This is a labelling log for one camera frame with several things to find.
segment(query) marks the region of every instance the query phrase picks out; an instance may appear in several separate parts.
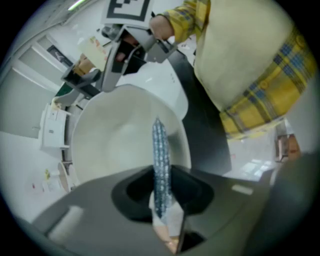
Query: ceiling light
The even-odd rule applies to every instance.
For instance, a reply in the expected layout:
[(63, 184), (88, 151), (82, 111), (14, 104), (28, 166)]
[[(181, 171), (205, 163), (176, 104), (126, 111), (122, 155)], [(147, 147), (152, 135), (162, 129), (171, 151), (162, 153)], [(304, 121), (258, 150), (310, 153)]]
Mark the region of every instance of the ceiling light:
[(74, 8), (76, 8), (78, 5), (80, 5), (84, 1), (86, 1), (86, 0), (78, 0), (78, 1), (76, 1), (73, 5), (71, 5), (69, 7), (68, 11), (72, 11)]

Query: paper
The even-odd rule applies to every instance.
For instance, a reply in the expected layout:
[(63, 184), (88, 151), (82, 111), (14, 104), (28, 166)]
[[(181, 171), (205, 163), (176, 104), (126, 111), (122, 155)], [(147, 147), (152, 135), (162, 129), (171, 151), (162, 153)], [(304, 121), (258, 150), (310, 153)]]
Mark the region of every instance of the paper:
[(154, 0), (106, 0), (102, 24), (125, 24), (149, 28)]

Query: white bowl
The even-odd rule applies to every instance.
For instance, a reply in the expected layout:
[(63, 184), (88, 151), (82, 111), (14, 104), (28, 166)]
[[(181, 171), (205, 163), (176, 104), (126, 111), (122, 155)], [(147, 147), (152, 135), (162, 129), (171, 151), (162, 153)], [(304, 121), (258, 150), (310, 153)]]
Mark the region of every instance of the white bowl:
[(162, 100), (133, 85), (92, 98), (72, 135), (72, 161), (80, 183), (153, 164), (152, 126), (164, 124), (173, 165), (191, 168), (182, 121)]

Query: hand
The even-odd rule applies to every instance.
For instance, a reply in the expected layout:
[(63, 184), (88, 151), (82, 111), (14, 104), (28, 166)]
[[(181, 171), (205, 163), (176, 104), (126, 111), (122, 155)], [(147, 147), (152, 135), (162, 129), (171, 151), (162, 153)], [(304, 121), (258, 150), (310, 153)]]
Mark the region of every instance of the hand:
[[(156, 39), (167, 40), (169, 37), (174, 36), (175, 32), (170, 22), (162, 15), (155, 16), (149, 22), (150, 29)], [(133, 46), (138, 45), (138, 41), (130, 34), (127, 34), (123, 40)], [(115, 60), (122, 62), (126, 58), (123, 52), (119, 52)]]

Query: yellow plaid shirt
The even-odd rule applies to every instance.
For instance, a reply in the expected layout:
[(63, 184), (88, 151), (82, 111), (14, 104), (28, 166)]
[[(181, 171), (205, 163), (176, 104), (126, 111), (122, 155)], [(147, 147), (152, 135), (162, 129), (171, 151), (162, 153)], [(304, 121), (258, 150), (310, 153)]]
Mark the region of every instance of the yellow plaid shirt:
[[(176, 42), (196, 34), (197, 40), (210, 13), (209, 0), (185, 0), (163, 15), (170, 21)], [(272, 64), (233, 103), (220, 112), (228, 139), (255, 137), (276, 126), (305, 90), (317, 69), (304, 37), (294, 28)]]

